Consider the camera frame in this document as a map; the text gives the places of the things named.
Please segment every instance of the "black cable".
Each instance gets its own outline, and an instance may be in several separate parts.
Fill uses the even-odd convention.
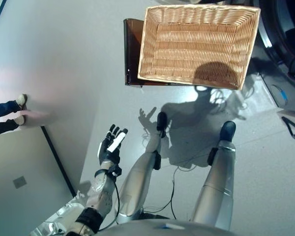
[[[105,228],[103,228],[103,229],[101,229],[101,230],[99,230],[99,232],[101,232],[101,231],[103,231],[103,230],[105,230],[105,229],[107,229],[107,228],[109,228],[109,227],[111,227],[112,226],[112,224],[113,223],[117,223],[118,224],[118,222],[117,222],[117,217],[118,217],[118,215],[119,215],[119,210],[120,210],[120,199],[119,199],[119,192],[118,192],[118,188],[117,188],[117,185],[116,185],[116,183],[113,181],[113,183],[114,183],[114,186],[115,186],[115,190],[116,190],[116,193],[117,193],[117,199],[118,199],[118,210],[117,210],[117,213],[116,213],[116,216],[115,216],[115,218],[114,218],[114,220],[108,225],[108,226],[106,226]]]
[[[177,170],[180,170],[180,171],[183,171],[183,172],[189,172],[189,171],[194,170],[196,167],[197,167],[197,166],[194,166],[194,167],[191,168],[190,170],[186,170],[186,171],[185,171],[185,170],[181,169],[179,166],[177,166],[177,168],[175,169],[174,174],[173,174],[173,180],[172,180],[172,182],[173,182],[173,189],[172,189],[172,194],[171,194],[171,198],[170,198],[170,200],[169,200],[169,201],[168,201],[163,207],[161,207],[161,208],[160,208],[159,210],[157,210],[157,211],[147,211],[147,210],[144,210],[144,209],[143,209],[143,211],[144,211],[145,213],[158,213],[158,212],[164,210],[164,209],[170,204],[170,205],[171,205],[171,210],[172,210],[173,217],[174,217],[175,220],[177,220],[176,215],[175,215],[175,213],[174,213],[174,209],[173,209],[173,197],[174,197],[174,192],[175,192],[175,174],[176,174]]]

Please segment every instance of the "gray floor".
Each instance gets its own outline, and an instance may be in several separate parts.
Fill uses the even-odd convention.
[[[162,143],[162,169],[152,174],[146,206],[161,207],[168,201],[177,166],[188,170],[196,165],[175,177],[173,203],[181,220],[190,219],[219,128],[234,120],[232,231],[295,235],[295,141],[258,76],[248,76],[241,92],[124,85],[122,21],[142,19],[145,8],[155,4],[8,1],[0,18],[0,102],[22,92],[29,95],[28,111],[21,113],[28,115],[28,127],[47,126],[76,189],[89,186],[98,168],[98,145],[112,123],[129,129],[120,151],[121,186],[144,151],[144,129],[153,128],[157,113],[166,111],[171,125]],[[140,109],[148,114],[154,107],[150,120],[138,119]],[[169,209],[162,214],[171,217]]]

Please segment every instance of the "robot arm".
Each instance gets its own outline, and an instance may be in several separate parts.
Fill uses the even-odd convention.
[[[111,211],[116,178],[121,175],[119,149],[128,130],[119,131],[113,124],[98,149],[100,170],[94,177],[86,208],[74,222],[66,236],[90,236],[99,231]]]

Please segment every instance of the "woven basket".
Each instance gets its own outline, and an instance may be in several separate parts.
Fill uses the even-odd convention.
[[[146,11],[138,78],[241,89],[260,9],[166,5]]]

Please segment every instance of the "white shoe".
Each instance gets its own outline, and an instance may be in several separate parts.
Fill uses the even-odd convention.
[[[15,118],[14,122],[17,123],[19,126],[25,124],[25,116],[19,116]]]
[[[15,101],[20,106],[20,108],[23,108],[23,106],[25,105],[27,99],[28,98],[27,98],[26,94],[21,94],[20,96],[18,96],[17,99],[15,99]]]

